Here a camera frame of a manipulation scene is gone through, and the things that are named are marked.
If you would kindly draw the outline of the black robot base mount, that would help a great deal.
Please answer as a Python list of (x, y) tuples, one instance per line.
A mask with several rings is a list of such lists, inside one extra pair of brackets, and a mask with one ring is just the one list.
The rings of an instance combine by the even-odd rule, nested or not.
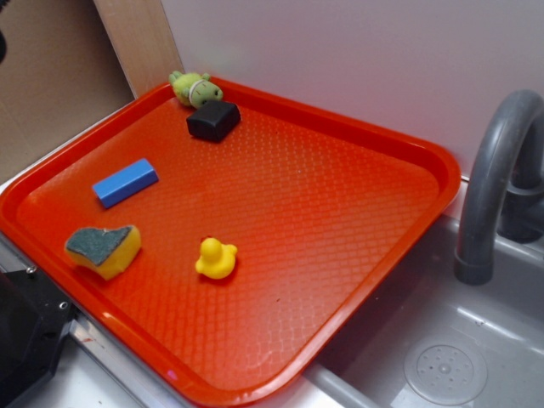
[(57, 370), (75, 306), (41, 269), (1, 273), (1, 406), (15, 407)]

